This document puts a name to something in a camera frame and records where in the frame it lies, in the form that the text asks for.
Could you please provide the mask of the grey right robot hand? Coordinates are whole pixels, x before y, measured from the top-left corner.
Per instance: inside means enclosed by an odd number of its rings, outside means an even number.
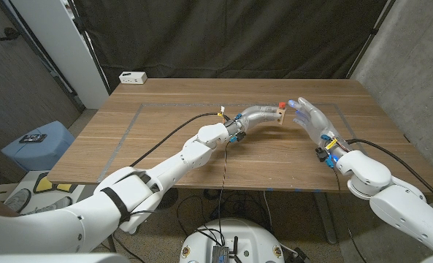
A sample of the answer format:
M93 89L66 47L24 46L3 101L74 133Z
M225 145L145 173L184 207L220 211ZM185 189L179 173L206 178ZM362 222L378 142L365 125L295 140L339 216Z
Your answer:
M296 101L291 99L288 101L288 105L296 110L294 122L308 133L310 139L318 147L326 146L327 141L321 138L322 135L326 135L331 140L337 139L337 144L332 146L332 150L337 147L346 151L352 150L352 147L341 138L332 122L305 98L299 97Z

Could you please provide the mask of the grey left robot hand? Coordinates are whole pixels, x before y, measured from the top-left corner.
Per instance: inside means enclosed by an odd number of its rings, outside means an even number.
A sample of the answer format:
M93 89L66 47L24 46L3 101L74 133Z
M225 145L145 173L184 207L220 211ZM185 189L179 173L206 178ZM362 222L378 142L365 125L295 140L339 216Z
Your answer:
M229 135L246 132L259 123L280 120L281 114L277 110L278 108L273 106L252 106L243 110L237 120L226 124L225 127Z

